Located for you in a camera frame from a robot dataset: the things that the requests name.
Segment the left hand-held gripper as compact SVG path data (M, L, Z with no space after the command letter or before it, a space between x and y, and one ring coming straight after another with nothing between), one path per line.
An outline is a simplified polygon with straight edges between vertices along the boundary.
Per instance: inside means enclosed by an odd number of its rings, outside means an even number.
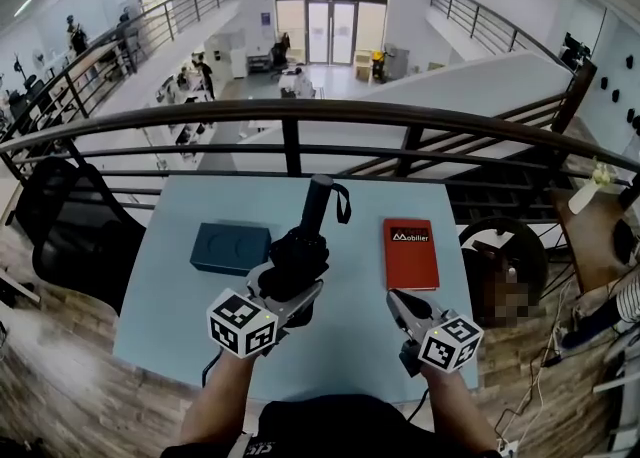
M272 268L272 263L252 268L244 292L227 288L207 309L209 337L238 358L267 354L291 329L305 326L324 285L318 279L292 299L276 301L260 286L261 275Z

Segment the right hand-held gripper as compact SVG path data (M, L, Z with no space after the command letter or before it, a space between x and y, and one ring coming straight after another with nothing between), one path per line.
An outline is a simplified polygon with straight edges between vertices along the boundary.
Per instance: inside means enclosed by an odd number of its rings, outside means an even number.
M396 325L409 338L399 358L411 377L424 365L452 373L475 357L484 331L467 316L446 310L433 317L426 300L403 290L389 290L386 303Z

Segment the black handheld device with strap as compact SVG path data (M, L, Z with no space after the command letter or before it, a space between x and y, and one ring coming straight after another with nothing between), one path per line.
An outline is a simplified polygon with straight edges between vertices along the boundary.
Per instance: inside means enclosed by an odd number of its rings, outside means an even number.
M337 222L348 224L352 214L348 189L328 175L316 174L310 180L300 224L271 244L273 268L261 275L260 286L276 301L301 293L328 269L329 251L320 231L333 192L337 193Z

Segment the person's right forearm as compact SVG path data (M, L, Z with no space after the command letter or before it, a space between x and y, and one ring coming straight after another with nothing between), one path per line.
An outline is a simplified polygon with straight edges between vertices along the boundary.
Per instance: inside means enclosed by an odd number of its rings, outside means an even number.
M496 433L461 374L429 365L421 368L421 374L428 385L436 432L457 441L474 456L499 456Z

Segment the red book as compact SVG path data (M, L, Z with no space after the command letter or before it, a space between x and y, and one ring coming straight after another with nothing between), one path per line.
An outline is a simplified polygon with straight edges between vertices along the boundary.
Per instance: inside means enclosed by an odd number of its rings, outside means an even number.
M383 237L388 290L435 291L440 287L429 220L387 218Z

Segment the dark blue box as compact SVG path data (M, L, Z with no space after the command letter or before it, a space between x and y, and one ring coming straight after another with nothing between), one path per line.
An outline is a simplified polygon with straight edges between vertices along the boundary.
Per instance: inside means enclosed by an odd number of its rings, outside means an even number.
M271 234L267 228L202 223L190 264L199 271L245 277L268 260Z

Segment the light blue table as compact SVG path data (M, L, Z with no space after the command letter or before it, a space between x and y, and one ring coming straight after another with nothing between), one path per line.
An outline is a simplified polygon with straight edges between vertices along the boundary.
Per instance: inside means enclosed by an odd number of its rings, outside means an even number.
M309 183L300 178L173 176L151 214L117 324L116 357L159 375L199 385L217 354L207 308L237 276L195 269L190 262L204 223L251 224L282 237L298 225ZM329 268L311 322L294 329L258 360L255 400L365 393L389 403L418 400L425 386L408 376L405 341L386 304L383 222L425 219L433 229L440 285L433 299L471 311L458 233L445 188L424 183L349 180L352 216L341 225L329 206L322 235Z

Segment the person's black shirt torso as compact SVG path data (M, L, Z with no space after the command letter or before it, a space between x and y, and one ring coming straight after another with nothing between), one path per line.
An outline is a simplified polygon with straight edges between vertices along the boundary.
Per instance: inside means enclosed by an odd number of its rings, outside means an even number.
M408 422L391 404L367 395L271 402L258 432L233 443L188 443L160 458L501 458L473 453L454 439Z

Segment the dark staircase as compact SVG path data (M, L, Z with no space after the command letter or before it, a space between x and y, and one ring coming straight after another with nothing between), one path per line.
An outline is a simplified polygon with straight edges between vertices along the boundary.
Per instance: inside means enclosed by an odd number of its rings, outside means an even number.
M517 127L509 135L410 126L401 149L411 151L411 156L374 157L341 173L438 181L446 187L454 219L462 224L489 216L546 222L553 217L549 190L569 188L579 176L565 165L568 152L545 142L523 142L523 132L564 135L596 72L597 67L587 60L565 92L496 115L496 121Z

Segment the dark metal balcony railing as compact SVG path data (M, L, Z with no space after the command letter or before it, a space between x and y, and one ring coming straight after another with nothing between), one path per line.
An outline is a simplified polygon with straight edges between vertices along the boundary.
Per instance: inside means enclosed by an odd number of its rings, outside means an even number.
M247 120L273 120L280 124L283 141L280 144L192 144L192 145L150 145L80 152L73 139L93 134L121 131L126 129L146 129L160 125L178 124L219 124ZM358 124L398 127L410 126L431 130L459 130L472 132L486 131L489 135L503 137L517 130L517 127L494 118L481 117L442 109L424 108L390 103L374 103L348 100L232 100L211 103L189 103L180 107L158 107L108 115L97 119L87 119L54 126L24 137L0 143L2 159L16 178L22 173L22 164L36 164L41 157L31 153L32 149L49 150L55 142L65 147L63 158L81 161L93 157L159 155L181 153L237 153L248 155L278 155L285 160L285 175L301 178L304 176L302 158L305 155L339 157L399 157L411 156L411 151L398 146L374 147L369 145L315 145L301 141L301 125L304 122ZM539 144L545 142L553 148L568 152L569 157L592 158L596 156L606 163L633 173L631 181L618 195L623 210L628 210L640 199L640 163L626 159L595 145L580 140L526 129L523 142Z

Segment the black mesh office chair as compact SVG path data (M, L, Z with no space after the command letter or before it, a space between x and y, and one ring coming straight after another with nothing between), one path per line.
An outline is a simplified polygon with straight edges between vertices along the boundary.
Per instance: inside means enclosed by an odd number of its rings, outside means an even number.
M46 158L26 181L14 217L33 244L41 280L121 312L146 228L93 165Z

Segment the striped cloth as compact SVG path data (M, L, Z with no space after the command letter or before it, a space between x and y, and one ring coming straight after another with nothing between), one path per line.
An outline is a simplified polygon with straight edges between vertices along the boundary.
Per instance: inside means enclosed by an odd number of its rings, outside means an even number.
M640 273L616 295L616 307L620 319L627 323L640 322Z

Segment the white cabinet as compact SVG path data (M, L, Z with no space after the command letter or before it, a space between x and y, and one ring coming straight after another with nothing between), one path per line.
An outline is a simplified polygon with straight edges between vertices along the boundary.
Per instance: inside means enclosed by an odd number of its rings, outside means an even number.
M226 83L247 76L247 56L244 31L223 32L209 36L204 42L205 61L211 67L213 79Z

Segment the glass entrance door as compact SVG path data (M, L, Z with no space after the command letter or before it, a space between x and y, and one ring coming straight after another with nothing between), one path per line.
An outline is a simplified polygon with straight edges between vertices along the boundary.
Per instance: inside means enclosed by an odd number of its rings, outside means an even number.
M380 51L388 0L276 0L277 32L298 62L350 66Z

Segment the long mezzanine railing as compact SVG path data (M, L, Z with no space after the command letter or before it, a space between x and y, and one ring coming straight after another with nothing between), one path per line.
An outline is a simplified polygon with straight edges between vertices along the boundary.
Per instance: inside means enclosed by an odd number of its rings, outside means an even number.
M32 75L0 110L0 143L92 116L161 48L232 0L165 0L108 30L45 78Z

